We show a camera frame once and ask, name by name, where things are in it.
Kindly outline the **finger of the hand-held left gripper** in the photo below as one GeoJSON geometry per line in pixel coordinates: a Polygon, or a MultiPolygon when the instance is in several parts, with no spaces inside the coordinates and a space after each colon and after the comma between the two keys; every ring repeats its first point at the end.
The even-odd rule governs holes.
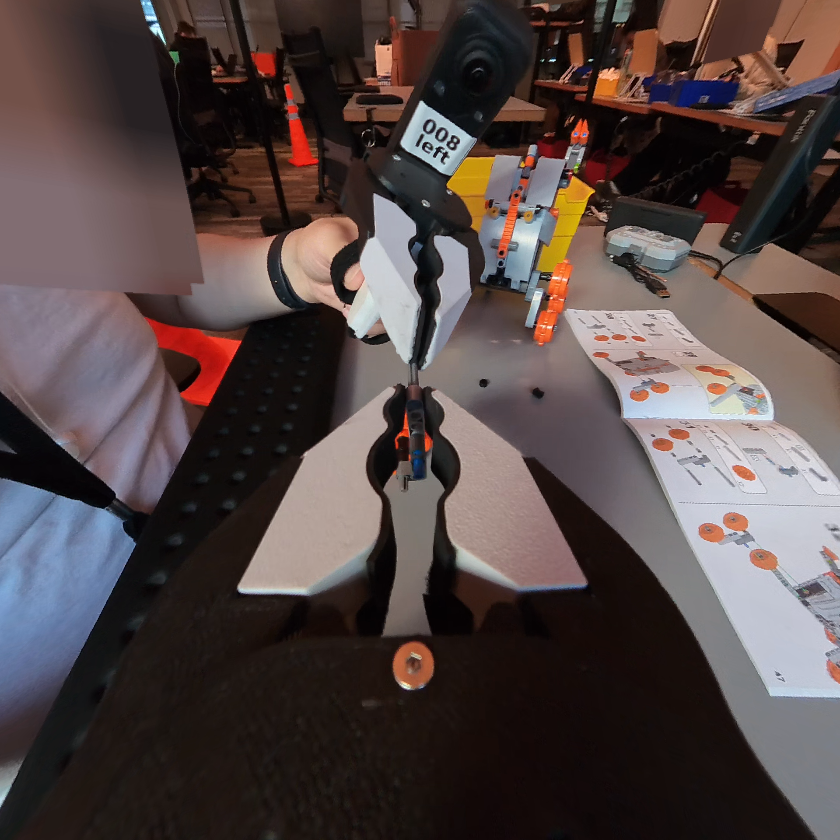
{"type": "Polygon", "coordinates": [[[359,289],[359,338],[382,321],[405,363],[426,366],[415,351],[422,299],[415,285],[417,264],[410,243],[417,236],[413,219],[394,202],[373,195],[374,234],[360,253],[364,287],[359,289]]]}
{"type": "Polygon", "coordinates": [[[445,347],[472,293],[467,247],[449,236],[435,236],[433,242],[443,260],[443,271],[432,283],[438,301],[433,306],[430,339],[417,363],[421,370],[425,370],[445,347]]]}

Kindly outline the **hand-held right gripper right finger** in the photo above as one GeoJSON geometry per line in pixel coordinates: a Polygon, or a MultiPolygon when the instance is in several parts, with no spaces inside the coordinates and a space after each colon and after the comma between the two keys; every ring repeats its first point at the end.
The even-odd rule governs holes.
{"type": "Polygon", "coordinates": [[[520,452],[441,391],[424,394],[437,502],[424,605],[433,634],[470,634],[490,607],[587,580],[520,452]]]}

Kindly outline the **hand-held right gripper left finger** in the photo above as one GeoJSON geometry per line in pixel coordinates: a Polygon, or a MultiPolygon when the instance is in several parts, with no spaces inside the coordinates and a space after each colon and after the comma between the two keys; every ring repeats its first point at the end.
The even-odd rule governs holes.
{"type": "Polygon", "coordinates": [[[313,597],[351,589],[342,610],[356,631],[383,632],[396,571],[385,486],[397,469],[402,428],[397,385],[305,453],[239,593],[313,597]]]}

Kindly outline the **small grey toy beam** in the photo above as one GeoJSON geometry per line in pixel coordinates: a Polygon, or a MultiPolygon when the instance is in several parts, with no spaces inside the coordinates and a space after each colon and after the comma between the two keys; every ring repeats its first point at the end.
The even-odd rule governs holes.
{"type": "Polygon", "coordinates": [[[411,461],[397,461],[395,475],[402,492],[407,492],[410,482],[424,480],[427,476],[427,457],[424,451],[424,390],[420,396],[421,399],[410,399],[406,391],[404,425],[409,428],[413,452],[411,461]]]}

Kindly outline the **person's left forearm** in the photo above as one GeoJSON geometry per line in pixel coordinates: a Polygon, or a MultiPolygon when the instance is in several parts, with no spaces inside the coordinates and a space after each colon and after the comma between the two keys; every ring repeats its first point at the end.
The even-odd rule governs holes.
{"type": "Polygon", "coordinates": [[[203,282],[190,295],[130,293],[147,318],[173,327],[215,332],[291,312],[277,297],[268,272],[270,238],[199,234],[203,282]]]}

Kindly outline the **person's left hand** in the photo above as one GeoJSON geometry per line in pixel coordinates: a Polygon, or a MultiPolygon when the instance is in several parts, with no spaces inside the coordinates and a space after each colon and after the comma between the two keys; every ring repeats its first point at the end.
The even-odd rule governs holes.
{"type": "Polygon", "coordinates": [[[336,254],[358,235],[355,222],[345,216],[317,218],[289,233],[282,246],[281,264],[300,299],[347,312],[349,307],[333,288],[330,269],[336,254]]]}

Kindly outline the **yellow plastic bin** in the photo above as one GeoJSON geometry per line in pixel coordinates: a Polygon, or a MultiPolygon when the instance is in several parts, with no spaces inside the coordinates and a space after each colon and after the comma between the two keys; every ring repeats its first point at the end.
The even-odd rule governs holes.
{"type": "MultiPolygon", "coordinates": [[[[448,183],[448,187],[467,205],[472,217],[472,228],[476,232],[480,231],[481,220],[485,213],[485,193],[493,161],[493,157],[469,156],[448,183]]],[[[561,259],[571,244],[593,192],[591,187],[574,175],[570,185],[559,189],[556,194],[553,214],[558,220],[549,247],[559,250],[561,259]]]]}

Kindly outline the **grey orange toy robot model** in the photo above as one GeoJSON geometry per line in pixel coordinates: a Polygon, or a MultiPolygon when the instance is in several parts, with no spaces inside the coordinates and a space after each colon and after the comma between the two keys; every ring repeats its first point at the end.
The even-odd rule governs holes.
{"type": "Polygon", "coordinates": [[[588,138],[588,122],[580,119],[563,158],[541,156],[533,144],[521,158],[497,155],[489,172],[480,282],[524,295],[530,304],[526,327],[539,346],[552,341],[564,309],[572,272],[564,258],[566,239],[592,194],[576,178],[588,138]]]}

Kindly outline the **black wristband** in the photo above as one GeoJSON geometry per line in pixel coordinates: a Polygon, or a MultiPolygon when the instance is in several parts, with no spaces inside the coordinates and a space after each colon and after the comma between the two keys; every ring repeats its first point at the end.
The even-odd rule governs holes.
{"type": "Polygon", "coordinates": [[[267,270],[270,284],[280,303],[296,312],[311,309],[314,304],[299,297],[282,265],[283,245],[291,232],[284,231],[272,239],[267,253],[267,270]]]}

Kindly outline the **cardboard box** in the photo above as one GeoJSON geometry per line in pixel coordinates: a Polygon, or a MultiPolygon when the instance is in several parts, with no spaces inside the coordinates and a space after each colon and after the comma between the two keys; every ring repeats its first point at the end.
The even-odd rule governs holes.
{"type": "Polygon", "coordinates": [[[438,30],[392,29],[392,86],[414,87],[438,40],[438,30]]]}

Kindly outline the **black perforated panel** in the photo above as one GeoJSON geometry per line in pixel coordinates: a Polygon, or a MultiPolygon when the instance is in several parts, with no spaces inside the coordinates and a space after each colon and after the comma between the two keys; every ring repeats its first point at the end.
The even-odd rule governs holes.
{"type": "Polygon", "coordinates": [[[247,330],[2,805],[15,838],[83,743],[124,649],[190,554],[325,435],[345,327],[325,308],[247,330]]]}

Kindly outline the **orange traffic cone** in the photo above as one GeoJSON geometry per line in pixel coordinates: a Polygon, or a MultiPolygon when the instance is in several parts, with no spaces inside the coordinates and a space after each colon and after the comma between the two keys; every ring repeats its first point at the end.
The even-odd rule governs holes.
{"type": "Polygon", "coordinates": [[[318,165],[319,160],[312,154],[308,137],[302,126],[291,84],[286,81],[283,89],[286,96],[286,114],[290,136],[291,155],[289,163],[296,167],[318,165]]]}

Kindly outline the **black office chair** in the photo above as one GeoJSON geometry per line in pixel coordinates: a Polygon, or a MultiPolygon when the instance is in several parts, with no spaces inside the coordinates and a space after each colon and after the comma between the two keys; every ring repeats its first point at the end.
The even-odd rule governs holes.
{"type": "Polygon", "coordinates": [[[223,174],[236,151],[236,139],[214,84],[207,41],[179,34],[173,48],[178,54],[174,66],[176,128],[190,204],[205,196],[225,202],[231,216],[238,217],[240,211],[228,193],[246,194],[250,203],[255,203],[256,197],[249,189],[228,183],[223,174]]]}
{"type": "Polygon", "coordinates": [[[364,156],[361,136],[343,118],[346,103],[333,77],[319,28],[302,34],[281,33],[290,68],[294,70],[317,135],[317,201],[341,210],[340,198],[349,168],[364,156]]]}

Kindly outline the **red storage bin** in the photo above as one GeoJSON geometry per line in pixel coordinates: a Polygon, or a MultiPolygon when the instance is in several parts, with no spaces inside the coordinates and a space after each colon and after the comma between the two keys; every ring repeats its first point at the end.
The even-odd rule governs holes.
{"type": "Polygon", "coordinates": [[[706,215],[706,224],[730,225],[748,194],[748,187],[742,186],[740,182],[726,181],[707,189],[696,205],[696,210],[706,215]]]}
{"type": "MultiPolygon", "coordinates": [[[[567,140],[555,138],[540,139],[537,142],[540,156],[563,159],[569,149],[567,140]]],[[[598,150],[581,163],[577,177],[589,186],[594,186],[601,180],[608,180],[620,174],[632,158],[625,154],[607,153],[598,150]]]]}

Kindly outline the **orange plastic chair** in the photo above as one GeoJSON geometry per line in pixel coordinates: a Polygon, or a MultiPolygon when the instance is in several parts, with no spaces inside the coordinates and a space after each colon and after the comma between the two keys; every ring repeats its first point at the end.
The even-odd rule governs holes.
{"type": "Polygon", "coordinates": [[[182,397],[195,406],[208,406],[241,341],[172,327],[150,318],[147,322],[182,397]]]}

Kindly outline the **grey toy control box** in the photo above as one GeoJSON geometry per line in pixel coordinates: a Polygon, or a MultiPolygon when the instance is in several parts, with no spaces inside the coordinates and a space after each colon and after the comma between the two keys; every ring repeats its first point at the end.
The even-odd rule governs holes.
{"type": "Polygon", "coordinates": [[[630,255],[641,267],[667,272],[687,259],[690,244],[668,234],[624,225],[605,233],[604,250],[610,257],[630,255]]]}

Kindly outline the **open instruction booklet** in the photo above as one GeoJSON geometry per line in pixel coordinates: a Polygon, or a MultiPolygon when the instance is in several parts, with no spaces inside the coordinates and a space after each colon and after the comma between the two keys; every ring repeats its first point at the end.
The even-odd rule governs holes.
{"type": "Polygon", "coordinates": [[[838,698],[839,486],[768,389],[672,311],[565,312],[774,697],[838,698]]]}

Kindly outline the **black flat case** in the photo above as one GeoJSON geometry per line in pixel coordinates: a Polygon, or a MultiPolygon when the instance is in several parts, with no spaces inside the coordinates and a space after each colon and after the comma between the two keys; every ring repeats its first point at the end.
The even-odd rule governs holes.
{"type": "Polygon", "coordinates": [[[634,226],[676,237],[693,245],[706,220],[707,214],[695,209],[618,196],[612,203],[604,236],[616,228],[634,226]]]}

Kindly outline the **long wooden table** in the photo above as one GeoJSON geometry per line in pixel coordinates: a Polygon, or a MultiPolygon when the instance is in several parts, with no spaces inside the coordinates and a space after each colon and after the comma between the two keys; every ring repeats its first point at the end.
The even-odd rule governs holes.
{"type": "Polygon", "coordinates": [[[668,114],[682,119],[693,119],[704,123],[713,123],[721,127],[746,131],[749,133],[768,134],[781,137],[787,121],[759,119],[757,115],[738,115],[731,110],[680,108],[669,105],[666,101],[649,104],[640,97],[617,97],[617,93],[625,84],[618,79],[609,80],[602,91],[597,91],[593,97],[594,105],[607,109],[646,116],[651,112],[668,114]]]}

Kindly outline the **person's white shirt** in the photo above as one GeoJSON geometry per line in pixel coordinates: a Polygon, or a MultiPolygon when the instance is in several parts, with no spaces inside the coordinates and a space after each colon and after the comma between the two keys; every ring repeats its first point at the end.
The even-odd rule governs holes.
{"type": "MultiPolygon", "coordinates": [[[[2,392],[145,512],[191,436],[157,345],[120,292],[2,286],[2,392]]],[[[132,551],[110,513],[2,480],[2,797],[132,551]]]]}

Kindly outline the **blue storage bin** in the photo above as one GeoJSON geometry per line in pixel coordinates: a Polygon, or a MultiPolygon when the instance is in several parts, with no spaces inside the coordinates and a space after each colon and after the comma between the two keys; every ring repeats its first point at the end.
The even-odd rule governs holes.
{"type": "Polygon", "coordinates": [[[738,80],[692,80],[680,78],[655,81],[648,94],[648,103],[663,102],[672,107],[721,109],[729,105],[739,92],[738,80]]]}

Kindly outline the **black monitor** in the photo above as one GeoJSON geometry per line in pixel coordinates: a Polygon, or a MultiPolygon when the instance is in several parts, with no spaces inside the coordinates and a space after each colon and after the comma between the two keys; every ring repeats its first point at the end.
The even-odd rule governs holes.
{"type": "Polygon", "coordinates": [[[803,98],[764,163],[720,247],[745,255],[781,231],[784,216],[839,130],[839,97],[835,92],[803,98]]]}

